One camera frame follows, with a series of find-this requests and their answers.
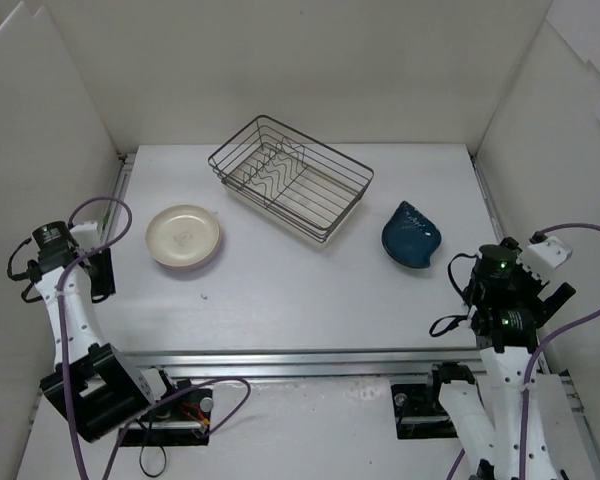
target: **plate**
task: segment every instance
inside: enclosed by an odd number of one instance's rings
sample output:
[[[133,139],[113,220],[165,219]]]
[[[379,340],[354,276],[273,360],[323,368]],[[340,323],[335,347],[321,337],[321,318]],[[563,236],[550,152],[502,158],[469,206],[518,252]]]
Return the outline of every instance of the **plate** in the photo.
[[[156,215],[145,235],[149,253],[158,263],[192,268],[204,263],[220,244],[220,224],[196,205],[176,205]]]

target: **round plate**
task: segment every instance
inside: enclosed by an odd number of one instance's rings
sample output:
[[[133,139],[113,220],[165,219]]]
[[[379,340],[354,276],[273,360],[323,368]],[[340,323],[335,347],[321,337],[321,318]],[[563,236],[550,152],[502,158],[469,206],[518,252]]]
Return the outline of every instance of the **round plate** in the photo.
[[[175,268],[195,267],[220,244],[220,225],[204,208],[176,205],[151,220],[145,241],[158,263]]]

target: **white wall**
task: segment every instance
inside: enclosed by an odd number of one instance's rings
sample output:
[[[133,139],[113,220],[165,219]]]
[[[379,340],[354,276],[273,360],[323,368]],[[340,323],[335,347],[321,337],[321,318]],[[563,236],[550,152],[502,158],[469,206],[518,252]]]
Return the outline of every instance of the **white wall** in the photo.
[[[48,12],[19,8],[0,27],[0,480],[13,478],[53,341],[41,304],[7,279],[31,231],[105,193],[117,169],[111,140]],[[17,261],[35,255],[28,248]]]
[[[600,74],[545,23],[478,153],[507,234],[524,240],[556,223],[600,223],[599,100]],[[560,280],[578,293],[552,329],[600,306],[600,234],[560,235],[574,247]],[[570,370],[600,442],[600,319],[557,340],[552,358]]]
[[[259,113],[329,142],[475,149],[549,0],[43,3],[128,152],[223,142]]]

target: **wire basket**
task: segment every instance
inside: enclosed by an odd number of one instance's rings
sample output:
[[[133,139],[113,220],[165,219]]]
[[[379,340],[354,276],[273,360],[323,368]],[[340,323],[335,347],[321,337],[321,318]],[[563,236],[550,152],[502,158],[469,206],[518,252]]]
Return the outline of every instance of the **wire basket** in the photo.
[[[319,244],[373,179],[371,168],[266,115],[216,150],[209,165],[231,193]]]

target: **blue dish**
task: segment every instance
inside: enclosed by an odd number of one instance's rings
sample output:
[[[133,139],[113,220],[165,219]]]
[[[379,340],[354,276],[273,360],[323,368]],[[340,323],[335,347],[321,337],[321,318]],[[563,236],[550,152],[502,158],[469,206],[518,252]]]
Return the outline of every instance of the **blue dish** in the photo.
[[[409,268],[428,268],[442,235],[431,220],[409,202],[402,202],[382,229],[382,246],[396,262]]]

